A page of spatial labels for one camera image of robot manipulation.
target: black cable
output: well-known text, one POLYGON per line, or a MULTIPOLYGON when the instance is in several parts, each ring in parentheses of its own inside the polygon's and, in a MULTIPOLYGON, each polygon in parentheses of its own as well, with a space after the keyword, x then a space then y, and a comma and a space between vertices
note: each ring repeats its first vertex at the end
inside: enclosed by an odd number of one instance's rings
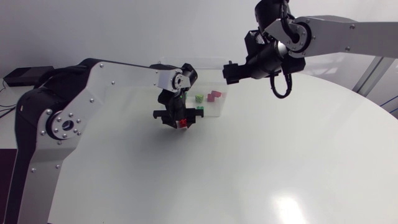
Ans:
POLYGON ((2 80, 2 89, 0 90, 0 93, 6 89, 6 86, 4 85, 4 80, 2 80))
POLYGON ((397 109, 394 109, 394 110, 392 110, 392 111, 390 111, 390 113, 393 113, 393 112, 395 112, 395 111, 397 111, 398 110, 398 108, 397 109))
POLYGON ((0 119, 1 119, 2 117, 4 117, 5 115, 11 113, 11 111, 15 110, 15 108, 16 108, 16 107, 13 107, 13 108, 11 108, 11 109, 6 109, 6 110, 8 110, 8 111, 5 112, 4 114, 0 115, 0 119))
POLYGON ((15 105, 9 105, 9 106, 0 105, 0 107, 5 107, 5 108, 7 108, 7 107, 13 107, 13 106, 15 106, 15 105))
POLYGON ((393 100, 394 100, 394 99, 396 99, 396 98, 398 98, 398 96, 396 96, 396 97, 392 98, 391 100, 389 100, 389 101, 387 101, 387 102, 383 103, 383 104, 382 104, 382 105, 380 105, 380 106, 384 106, 384 105, 386 105, 386 104, 390 103, 391 101, 393 101, 393 100))
POLYGON ((292 39, 293 43, 297 43, 300 40, 298 34, 295 34, 289 26, 289 22, 287 18, 291 16, 287 14, 287 5, 285 4, 285 0, 282 0, 280 5, 280 21, 282 23, 282 28, 284 32, 292 39))
POLYGON ((292 74, 284 74, 285 80, 286 80, 286 85, 287 85, 286 93, 284 95, 281 95, 280 93, 278 93, 278 91, 275 88, 275 76, 276 76, 276 74, 271 74, 269 77, 272 92, 279 99, 284 99, 284 98, 288 97, 290 95, 290 92, 292 91, 292 85, 293 85, 292 74))

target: round tabletop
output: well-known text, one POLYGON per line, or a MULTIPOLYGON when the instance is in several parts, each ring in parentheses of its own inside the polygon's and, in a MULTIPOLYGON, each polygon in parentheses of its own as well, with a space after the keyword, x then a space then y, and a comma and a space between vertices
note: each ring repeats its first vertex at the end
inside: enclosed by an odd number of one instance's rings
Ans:
POLYGON ((153 119, 157 94, 109 92, 49 222, 398 222, 398 121, 362 96, 294 74, 280 100, 268 79, 242 80, 221 117, 175 130, 153 119))

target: pink cube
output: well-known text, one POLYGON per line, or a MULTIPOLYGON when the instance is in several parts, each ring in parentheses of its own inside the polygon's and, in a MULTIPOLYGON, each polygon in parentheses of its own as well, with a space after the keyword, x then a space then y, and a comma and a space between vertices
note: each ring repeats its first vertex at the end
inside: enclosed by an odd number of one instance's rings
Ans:
POLYGON ((214 96, 214 97, 221 97, 221 93, 220 92, 218 92, 218 91, 211 91, 211 94, 214 96))
POLYGON ((214 102, 215 97, 212 94, 207 94, 207 102, 214 102))

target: red cube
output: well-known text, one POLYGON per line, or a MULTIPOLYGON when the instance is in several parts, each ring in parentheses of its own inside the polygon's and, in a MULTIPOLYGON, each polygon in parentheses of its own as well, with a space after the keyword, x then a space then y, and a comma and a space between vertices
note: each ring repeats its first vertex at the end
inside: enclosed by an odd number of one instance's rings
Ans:
POLYGON ((207 94, 207 102, 214 102, 215 97, 212 94, 207 94))
POLYGON ((218 92, 218 91, 211 91, 211 94, 214 96, 214 97, 221 97, 221 93, 220 92, 218 92))
POLYGON ((187 119, 182 119, 181 121, 179 121, 179 123, 180 123, 180 128, 187 127, 187 119))

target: clear container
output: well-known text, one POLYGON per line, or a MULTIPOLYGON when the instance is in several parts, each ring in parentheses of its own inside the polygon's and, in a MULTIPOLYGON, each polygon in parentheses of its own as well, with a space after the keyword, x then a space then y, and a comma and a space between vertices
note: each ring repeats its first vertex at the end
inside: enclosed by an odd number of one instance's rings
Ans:
POLYGON ((225 58, 171 58, 162 57, 164 65, 182 66, 191 64, 198 73, 198 80, 187 92, 187 108, 203 107, 205 117, 219 117, 223 111, 228 86, 223 77, 223 66, 228 64, 225 58))

